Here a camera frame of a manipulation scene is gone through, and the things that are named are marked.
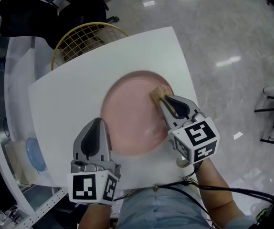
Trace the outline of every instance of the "yellow wire basket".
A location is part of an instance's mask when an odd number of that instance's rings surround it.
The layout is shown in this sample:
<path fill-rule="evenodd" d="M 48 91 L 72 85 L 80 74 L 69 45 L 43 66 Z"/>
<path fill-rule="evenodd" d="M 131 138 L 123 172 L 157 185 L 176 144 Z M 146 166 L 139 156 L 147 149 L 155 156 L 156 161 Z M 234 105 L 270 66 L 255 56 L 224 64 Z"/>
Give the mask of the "yellow wire basket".
<path fill-rule="evenodd" d="M 70 30 L 54 49 L 51 70 L 95 48 L 127 37 L 128 34 L 108 23 L 92 22 Z"/>

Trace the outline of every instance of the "wire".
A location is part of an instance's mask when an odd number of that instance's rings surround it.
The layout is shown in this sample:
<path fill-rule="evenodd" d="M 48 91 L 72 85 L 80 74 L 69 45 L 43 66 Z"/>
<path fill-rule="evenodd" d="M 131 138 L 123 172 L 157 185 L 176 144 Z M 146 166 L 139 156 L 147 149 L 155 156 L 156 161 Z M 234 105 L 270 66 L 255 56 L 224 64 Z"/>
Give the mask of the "wire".
<path fill-rule="evenodd" d="M 115 198 L 114 201 L 118 201 L 118 200 L 125 199 L 125 198 L 130 198 L 131 196 L 136 195 L 136 194 L 139 193 L 140 191 L 141 191 L 141 190 L 139 190 L 139 189 L 137 189 L 137 190 L 134 189 L 133 191 L 129 192 L 129 193 L 126 194 L 126 195 L 122 195 L 122 196 L 120 196 L 120 197 L 118 197 L 118 198 Z"/>
<path fill-rule="evenodd" d="M 196 184 L 198 184 L 198 182 L 196 180 L 194 180 L 193 178 L 190 178 L 190 180 L 192 180 L 193 182 L 195 182 Z"/>
<path fill-rule="evenodd" d="M 5 127 L 4 127 L 4 123 L 5 123 L 5 122 L 8 124 L 7 118 L 2 118 L 2 117 L 0 117 L 0 120 L 2 120 L 2 127 L 3 127 L 4 134 L 5 134 L 7 137 L 9 137 L 10 134 L 7 135 L 7 132 L 5 131 Z"/>
<path fill-rule="evenodd" d="M 197 166 L 194 168 L 194 171 L 190 174 L 190 175 L 187 175 L 185 177 L 183 177 L 183 180 L 184 181 L 187 181 L 189 179 L 189 177 L 193 176 L 200 168 L 201 164 L 202 164 L 203 161 L 200 161 Z"/>
<path fill-rule="evenodd" d="M 198 185 L 198 184 L 196 184 L 194 182 L 191 182 L 191 181 L 176 182 L 176 183 L 171 183 L 171 184 L 162 185 L 162 186 L 158 186 L 158 187 L 173 186 L 173 185 L 178 185 L 178 184 L 181 184 L 181 185 L 184 185 L 184 186 L 194 185 L 194 186 L 198 187 L 199 189 L 203 189 L 203 190 L 230 191 L 230 192 L 241 193 L 241 194 L 245 194 L 245 195 L 248 195 L 248 196 L 251 196 L 251 197 L 254 197 L 254 198 L 265 200 L 267 202 L 270 202 L 270 203 L 274 204 L 274 196 L 273 195 L 263 193 L 263 192 L 259 192 L 259 191 L 242 189 L 242 188 L 201 186 L 201 185 Z"/>

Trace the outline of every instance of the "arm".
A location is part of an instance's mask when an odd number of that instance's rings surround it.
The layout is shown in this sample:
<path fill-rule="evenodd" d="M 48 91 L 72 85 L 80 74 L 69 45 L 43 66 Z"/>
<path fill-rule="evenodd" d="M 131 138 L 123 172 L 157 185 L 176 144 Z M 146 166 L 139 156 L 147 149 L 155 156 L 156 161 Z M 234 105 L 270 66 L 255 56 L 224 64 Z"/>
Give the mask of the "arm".
<path fill-rule="evenodd" d="M 196 172 L 199 185 L 228 187 L 209 158 L 203 160 Z M 200 189 L 200 196 L 210 218 L 224 228 L 229 221 L 244 214 L 233 201 L 230 191 L 207 191 Z"/>
<path fill-rule="evenodd" d="M 78 229 L 109 229 L 110 205 L 90 205 Z"/>

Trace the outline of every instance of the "food item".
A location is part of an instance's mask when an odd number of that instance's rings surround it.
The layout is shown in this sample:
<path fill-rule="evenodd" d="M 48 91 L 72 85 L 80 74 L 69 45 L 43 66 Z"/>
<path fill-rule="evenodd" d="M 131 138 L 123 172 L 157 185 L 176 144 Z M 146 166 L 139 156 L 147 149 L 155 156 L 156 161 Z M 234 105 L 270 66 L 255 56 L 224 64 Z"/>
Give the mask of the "food item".
<path fill-rule="evenodd" d="M 174 95 L 171 87 L 167 85 L 161 85 L 155 88 L 152 92 L 150 92 L 150 97 L 154 104 L 156 105 L 157 109 L 159 109 L 159 100 L 165 100 L 166 95 Z M 167 105 L 171 109 L 173 113 L 175 113 L 175 109 L 166 101 Z"/>

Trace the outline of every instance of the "blue plate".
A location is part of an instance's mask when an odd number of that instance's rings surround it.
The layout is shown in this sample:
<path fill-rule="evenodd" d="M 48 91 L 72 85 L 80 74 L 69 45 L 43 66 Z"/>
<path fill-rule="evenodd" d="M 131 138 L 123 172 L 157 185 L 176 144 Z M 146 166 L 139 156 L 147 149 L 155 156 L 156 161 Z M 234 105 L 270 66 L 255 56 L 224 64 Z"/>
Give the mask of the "blue plate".
<path fill-rule="evenodd" d="M 37 139 L 29 138 L 26 142 L 27 156 L 38 171 L 44 171 L 46 168 L 45 160 L 43 159 L 40 146 Z"/>

